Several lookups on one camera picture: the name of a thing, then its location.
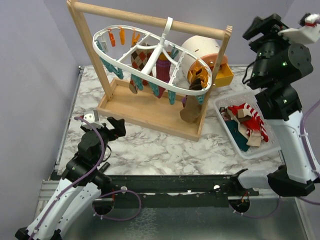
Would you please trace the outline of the maroon striped sock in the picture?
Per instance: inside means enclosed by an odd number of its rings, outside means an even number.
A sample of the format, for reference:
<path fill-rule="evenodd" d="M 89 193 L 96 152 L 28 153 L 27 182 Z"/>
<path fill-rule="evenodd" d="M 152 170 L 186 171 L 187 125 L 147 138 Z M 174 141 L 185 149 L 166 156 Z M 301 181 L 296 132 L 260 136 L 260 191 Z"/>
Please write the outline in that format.
<path fill-rule="evenodd" d="M 188 98 L 188 97 L 185 96 L 185 97 L 183 97 L 182 100 L 181 100 L 183 108 L 186 106 L 187 98 Z"/>
<path fill-rule="evenodd" d="M 156 78 L 162 82 L 170 81 L 171 62 L 161 53 L 156 61 Z"/>

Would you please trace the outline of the brown ribbed sock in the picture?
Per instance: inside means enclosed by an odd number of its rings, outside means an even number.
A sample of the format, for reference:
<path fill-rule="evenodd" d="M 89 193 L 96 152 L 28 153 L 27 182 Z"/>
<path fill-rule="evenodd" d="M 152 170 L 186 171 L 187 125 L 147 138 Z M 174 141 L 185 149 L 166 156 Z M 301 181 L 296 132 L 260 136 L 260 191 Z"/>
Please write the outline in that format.
<path fill-rule="evenodd" d="M 200 90 L 202 90 L 203 88 L 202 88 L 202 85 L 200 84 L 200 80 L 197 79 L 197 80 L 195 80 L 193 83 L 190 83 L 189 89 L 190 89 L 190 90 L 194 90 L 194 91 L 200 91 Z"/>
<path fill-rule="evenodd" d="M 193 123 L 200 116 L 201 109 L 202 105 L 199 104 L 197 98 L 189 95 L 185 98 L 185 105 L 180 111 L 180 118 L 187 123 Z"/>

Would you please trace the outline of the orange clothespin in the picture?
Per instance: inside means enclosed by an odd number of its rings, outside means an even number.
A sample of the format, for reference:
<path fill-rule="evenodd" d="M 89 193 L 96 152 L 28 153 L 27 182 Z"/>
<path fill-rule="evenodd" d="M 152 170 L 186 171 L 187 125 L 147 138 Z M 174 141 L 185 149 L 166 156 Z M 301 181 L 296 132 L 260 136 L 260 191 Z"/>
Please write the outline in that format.
<path fill-rule="evenodd" d="M 188 72 L 188 81 L 192 84 L 195 80 L 199 79 L 202 88 L 206 88 L 208 86 L 208 78 L 209 74 L 204 66 L 194 67 L 192 70 Z"/>

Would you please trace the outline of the white oval clip hanger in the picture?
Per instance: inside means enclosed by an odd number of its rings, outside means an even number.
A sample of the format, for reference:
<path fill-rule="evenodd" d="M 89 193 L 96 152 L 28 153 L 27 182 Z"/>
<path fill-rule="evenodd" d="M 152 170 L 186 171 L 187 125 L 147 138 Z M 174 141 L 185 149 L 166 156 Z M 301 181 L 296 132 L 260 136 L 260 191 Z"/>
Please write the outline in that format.
<path fill-rule="evenodd" d="M 135 85 L 138 87 L 139 90 L 143 90 L 143 80 L 147 81 L 148 83 L 154 83 L 158 85 L 159 91 L 160 87 L 164 88 L 165 90 L 170 90 L 175 92 L 176 94 L 182 94 L 186 96 L 204 96 L 211 86 L 212 83 L 212 71 L 210 70 L 209 66 L 200 58 L 196 57 L 192 52 L 182 48 L 181 46 L 172 43 L 166 40 L 166 37 L 170 30 L 173 29 L 173 22 L 174 20 L 171 17 L 168 17 L 166 20 L 165 27 L 163 29 L 162 35 L 157 36 L 149 31 L 134 28 L 128 25 L 111 25 L 107 28 L 104 28 L 93 35 L 92 39 L 92 46 L 94 51 L 99 56 L 100 60 L 102 61 L 103 65 L 107 68 L 107 70 L 111 73 L 114 73 L 119 79 L 123 79 L 123 71 L 127 71 L 131 73 L 133 77 L 133 81 Z M 125 52 L 122 57 L 119 59 L 114 59 L 106 54 L 107 50 L 107 43 L 105 41 L 105 34 L 110 34 L 113 29 L 119 29 L 120 32 L 124 30 L 131 30 L 133 33 L 138 33 L 144 35 L 141 40 L 137 41 L 133 44 L 133 46 Z M 124 64 L 123 61 L 127 59 L 136 49 L 142 50 L 152 50 L 152 54 L 149 57 L 144 68 L 139 71 L 134 69 L 132 66 Z M 156 66 L 156 62 L 160 54 L 163 53 L 167 59 L 171 62 L 172 65 L 175 66 L 173 73 L 170 75 L 170 80 L 168 83 L 163 82 L 157 79 L 154 76 L 151 76 L 150 73 Z M 202 90 L 190 90 L 186 88 L 178 87 L 174 84 L 176 79 L 176 73 L 180 69 L 182 64 L 182 60 L 185 55 L 190 56 L 191 58 L 195 59 L 197 64 L 200 64 L 200 67 L 203 66 L 206 68 L 208 72 L 208 82 L 207 87 L 203 88 Z"/>

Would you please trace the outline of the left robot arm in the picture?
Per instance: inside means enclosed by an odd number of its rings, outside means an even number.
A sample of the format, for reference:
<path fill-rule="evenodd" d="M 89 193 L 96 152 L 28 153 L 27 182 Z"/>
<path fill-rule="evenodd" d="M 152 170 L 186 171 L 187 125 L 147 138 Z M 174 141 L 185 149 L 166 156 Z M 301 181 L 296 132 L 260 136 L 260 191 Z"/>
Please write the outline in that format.
<path fill-rule="evenodd" d="M 77 152 L 67 163 L 54 194 L 42 212 L 27 227 L 15 233 L 18 240 L 60 240 L 75 219 L 97 197 L 106 197 L 113 189 L 112 180 L 98 166 L 104 159 L 108 143 L 126 135 L 124 119 L 108 117 L 113 126 L 81 116 L 84 134 Z"/>

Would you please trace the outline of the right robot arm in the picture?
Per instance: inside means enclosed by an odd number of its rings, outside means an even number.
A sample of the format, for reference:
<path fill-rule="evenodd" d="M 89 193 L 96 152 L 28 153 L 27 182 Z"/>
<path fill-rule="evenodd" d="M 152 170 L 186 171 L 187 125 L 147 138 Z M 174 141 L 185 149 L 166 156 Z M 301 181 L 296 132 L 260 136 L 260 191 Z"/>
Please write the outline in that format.
<path fill-rule="evenodd" d="M 246 84 L 253 90 L 258 107 L 280 145 L 284 164 L 277 169 L 244 169 L 230 182 L 240 196 L 247 189 L 273 190 L 281 197 L 305 197 L 320 181 L 320 165 L 305 130 L 305 117 L 292 83 L 313 72 L 309 44 L 320 38 L 320 16 L 306 13 L 299 28 L 285 25 L 278 14 L 255 17 L 243 38 L 256 53 Z"/>

